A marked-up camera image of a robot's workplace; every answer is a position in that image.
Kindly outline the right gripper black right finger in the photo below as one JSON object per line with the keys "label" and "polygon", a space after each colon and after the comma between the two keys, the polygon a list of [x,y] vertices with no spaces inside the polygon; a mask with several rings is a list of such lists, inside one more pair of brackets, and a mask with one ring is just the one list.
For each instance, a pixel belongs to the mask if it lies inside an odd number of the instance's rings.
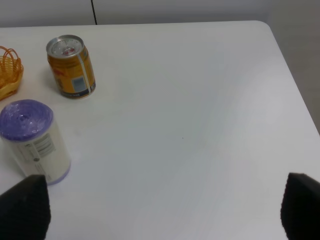
{"label": "right gripper black right finger", "polygon": [[320,183],[304,173],[289,173],[280,209],[289,240],[320,238]]}

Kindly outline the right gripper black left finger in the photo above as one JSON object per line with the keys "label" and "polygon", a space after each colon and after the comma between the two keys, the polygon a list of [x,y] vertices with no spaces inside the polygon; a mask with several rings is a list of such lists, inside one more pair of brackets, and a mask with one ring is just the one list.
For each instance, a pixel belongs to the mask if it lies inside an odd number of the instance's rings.
{"label": "right gripper black left finger", "polygon": [[0,195],[2,240],[44,240],[50,222],[50,200],[44,175],[30,175]]}

